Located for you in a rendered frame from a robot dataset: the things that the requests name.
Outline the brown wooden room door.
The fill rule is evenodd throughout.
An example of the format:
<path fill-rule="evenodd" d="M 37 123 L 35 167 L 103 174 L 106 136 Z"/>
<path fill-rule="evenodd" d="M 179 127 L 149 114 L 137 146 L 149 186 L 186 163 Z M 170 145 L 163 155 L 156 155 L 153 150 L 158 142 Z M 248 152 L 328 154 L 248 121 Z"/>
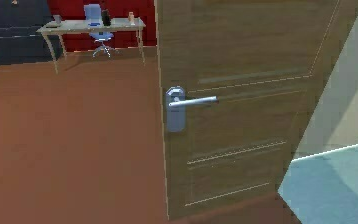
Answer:
<path fill-rule="evenodd" d="M 155 0 L 170 220 L 276 192 L 358 16 L 358 0 Z M 165 95 L 218 101 L 166 128 Z"/>

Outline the blue office chair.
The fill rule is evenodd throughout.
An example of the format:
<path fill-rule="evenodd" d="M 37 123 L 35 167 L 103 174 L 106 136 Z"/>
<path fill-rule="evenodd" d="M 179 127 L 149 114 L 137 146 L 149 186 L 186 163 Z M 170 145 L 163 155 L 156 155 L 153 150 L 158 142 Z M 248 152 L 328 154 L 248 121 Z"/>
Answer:
<path fill-rule="evenodd" d="M 102 15 L 101 15 L 101 7 L 99 4 L 87 4 L 84 6 L 84 13 L 85 13 L 85 19 L 89 23 L 100 23 L 102 21 Z M 111 40 L 114 37 L 114 34 L 111 32 L 94 32 L 89 34 L 90 37 L 94 39 L 95 43 L 99 43 L 99 46 L 95 49 L 93 53 L 93 57 L 96 56 L 96 54 L 99 51 L 105 52 L 108 56 L 111 56 L 110 51 L 112 50 L 112 47 L 107 46 L 106 42 Z"/>

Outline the pale grey desk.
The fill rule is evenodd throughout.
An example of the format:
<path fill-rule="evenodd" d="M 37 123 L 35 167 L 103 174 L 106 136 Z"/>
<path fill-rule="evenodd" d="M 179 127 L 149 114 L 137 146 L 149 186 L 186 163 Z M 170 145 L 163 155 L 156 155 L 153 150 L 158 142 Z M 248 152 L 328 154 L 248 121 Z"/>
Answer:
<path fill-rule="evenodd" d="M 135 19 L 135 25 L 131 24 L 127 18 L 112 18 L 110 26 L 89 26 L 87 20 L 64 20 L 60 23 L 60 27 L 46 28 L 46 25 L 37 30 L 42 35 L 47 43 L 50 51 L 52 61 L 54 64 L 55 72 L 58 72 L 57 58 L 53 45 L 49 39 L 50 35 L 56 35 L 59 38 L 59 42 L 63 49 L 64 57 L 67 57 L 67 51 L 64 46 L 63 35 L 65 34 L 82 34 L 82 33 L 94 33 L 94 32 L 136 32 L 138 49 L 142 56 L 142 61 L 145 61 L 142 31 L 146 27 L 145 23 L 140 17 Z"/>

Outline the dark navy chest of drawers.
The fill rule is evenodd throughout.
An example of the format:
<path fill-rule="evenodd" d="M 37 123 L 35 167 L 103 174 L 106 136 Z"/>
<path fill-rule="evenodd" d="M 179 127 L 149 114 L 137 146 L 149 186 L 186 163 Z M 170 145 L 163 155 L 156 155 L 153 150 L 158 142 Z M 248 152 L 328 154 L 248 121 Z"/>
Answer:
<path fill-rule="evenodd" d="M 37 30 L 52 20 L 47 0 L 0 0 L 0 65 L 51 61 Z"/>

